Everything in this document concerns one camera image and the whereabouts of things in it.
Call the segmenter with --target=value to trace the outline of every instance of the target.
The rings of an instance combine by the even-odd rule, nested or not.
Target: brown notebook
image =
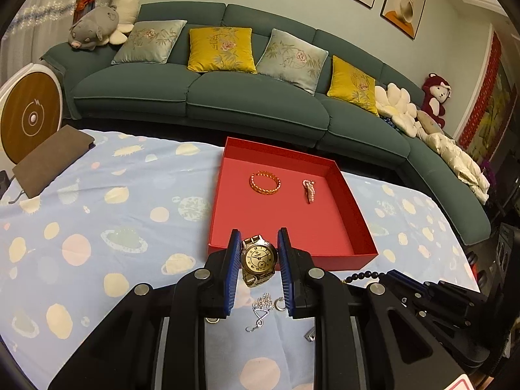
[[[84,155],[93,143],[92,136],[67,124],[33,149],[12,168],[12,172],[27,197],[34,198]]]

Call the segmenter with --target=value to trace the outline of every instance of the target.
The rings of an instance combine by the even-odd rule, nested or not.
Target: watch bezel
[[[272,254],[272,258],[273,258],[272,268],[270,268],[269,270],[266,270],[264,272],[258,272],[258,271],[251,270],[251,268],[249,268],[248,263],[246,262],[246,259],[245,259],[248,252],[257,246],[261,246],[262,248],[265,248],[266,251],[270,251]],[[265,274],[271,273],[272,271],[274,271],[277,262],[278,262],[278,254],[276,252],[275,247],[270,243],[256,242],[256,243],[253,243],[251,246],[246,247],[242,250],[242,268],[245,269],[250,274],[253,274],[254,276],[263,276]]]

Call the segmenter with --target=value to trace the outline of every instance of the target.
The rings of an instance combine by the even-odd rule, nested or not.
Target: gray pig plush
[[[89,11],[70,28],[69,44],[72,48],[93,51],[106,45],[119,23],[115,8],[99,6]]]

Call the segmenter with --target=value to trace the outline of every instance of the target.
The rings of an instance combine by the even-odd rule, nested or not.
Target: silver ring
[[[287,308],[285,307],[285,304],[283,305],[283,308],[280,308],[278,306],[278,302],[282,302],[283,301],[283,296],[282,297],[279,297],[278,299],[275,300],[275,309],[276,311],[280,311],[280,312],[283,312],[285,311]]]

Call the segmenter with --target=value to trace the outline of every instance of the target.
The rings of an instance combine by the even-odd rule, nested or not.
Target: red box
[[[266,170],[281,187],[262,195],[249,185],[251,174]],[[307,202],[304,179],[315,182],[315,200]],[[255,176],[261,188],[276,187]],[[277,246],[286,227],[294,248],[308,251],[328,271],[360,270],[378,255],[361,211],[336,163],[270,145],[228,138],[218,176],[208,252],[225,249],[232,229],[246,239],[257,234]]]

